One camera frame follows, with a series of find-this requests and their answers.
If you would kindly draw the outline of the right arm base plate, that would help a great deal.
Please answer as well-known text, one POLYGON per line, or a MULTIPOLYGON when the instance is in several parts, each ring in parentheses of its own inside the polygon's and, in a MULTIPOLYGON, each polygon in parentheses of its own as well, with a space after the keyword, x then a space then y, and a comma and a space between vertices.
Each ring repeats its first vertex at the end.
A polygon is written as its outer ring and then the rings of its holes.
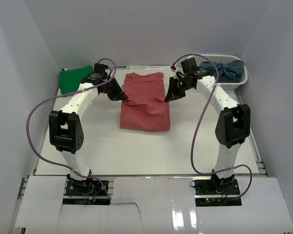
POLYGON ((215 188, 210 179, 196 179, 190 183, 195 190, 196 207, 229 207, 241 206, 241 198, 234 199, 240 195, 239 185, 236 179, 233 183, 220 188, 215 188))

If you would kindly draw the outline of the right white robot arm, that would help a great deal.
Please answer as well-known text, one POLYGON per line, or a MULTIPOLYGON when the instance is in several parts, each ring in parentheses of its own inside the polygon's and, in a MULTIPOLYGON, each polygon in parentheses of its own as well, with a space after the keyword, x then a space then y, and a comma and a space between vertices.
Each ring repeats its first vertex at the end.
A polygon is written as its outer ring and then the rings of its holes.
POLYGON ((169 86, 165 102, 179 100, 186 96, 186 91, 199 91, 218 114, 215 136, 219 142, 216 164, 210 173, 211 190, 220 195, 234 181, 234 169, 238 151, 251 130, 251 109, 247 104, 240 104, 230 98, 218 85, 221 72, 217 65, 209 58, 205 58, 207 65, 197 65, 195 55, 185 55, 171 66, 174 75, 169 79, 169 86))

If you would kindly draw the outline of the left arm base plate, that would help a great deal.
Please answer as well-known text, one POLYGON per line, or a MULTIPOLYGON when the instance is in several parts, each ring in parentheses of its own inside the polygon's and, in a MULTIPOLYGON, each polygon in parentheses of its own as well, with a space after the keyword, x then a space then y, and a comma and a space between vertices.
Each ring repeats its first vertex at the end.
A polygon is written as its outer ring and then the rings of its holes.
POLYGON ((102 180, 103 186, 97 180, 90 183, 88 187, 81 187, 74 185, 67 180, 63 195, 64 205, 110 205, 110 200, 107 197, 104 188, 109 191, 110 182, 102 180))

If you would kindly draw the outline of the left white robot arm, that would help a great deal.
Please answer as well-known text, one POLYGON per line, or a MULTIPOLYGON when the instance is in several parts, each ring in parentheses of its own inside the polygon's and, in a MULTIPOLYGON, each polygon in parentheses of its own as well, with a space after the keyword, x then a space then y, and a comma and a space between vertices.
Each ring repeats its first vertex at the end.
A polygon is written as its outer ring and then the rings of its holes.
POLYGON ((80 151, 84 143, 81 119, 88 106, 99 94, 106 94, 111 101, 128 100, 109 66, 96 63, 93 72, 85 75, 77 92, 58 111, 49 114, 49 141, 64 157, 71 172, 67 175, 74 189, 83 195, 94 190, 91 170, 80 151))

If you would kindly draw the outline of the red t shirt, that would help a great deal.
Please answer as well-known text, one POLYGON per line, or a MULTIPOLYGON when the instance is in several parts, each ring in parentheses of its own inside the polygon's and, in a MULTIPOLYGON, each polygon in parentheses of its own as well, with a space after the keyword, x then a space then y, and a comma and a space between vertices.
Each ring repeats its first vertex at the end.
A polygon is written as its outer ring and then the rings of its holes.
POLYGON ((163 132, 170 130, 169 103, 165 102, 164 74, 126 74, 123 90, 120 128, 163 132))

